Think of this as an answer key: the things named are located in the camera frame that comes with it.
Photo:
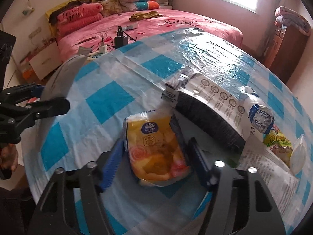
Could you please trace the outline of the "person left hand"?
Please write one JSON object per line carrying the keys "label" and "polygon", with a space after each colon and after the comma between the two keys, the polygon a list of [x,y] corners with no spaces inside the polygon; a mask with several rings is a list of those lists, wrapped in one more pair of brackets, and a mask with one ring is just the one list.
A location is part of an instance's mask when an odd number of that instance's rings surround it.
{"label": "person left hand", "polygon": [[15,144],[8,144],[1,148],[1,169],[14,172],[18,166],[18,156]]}

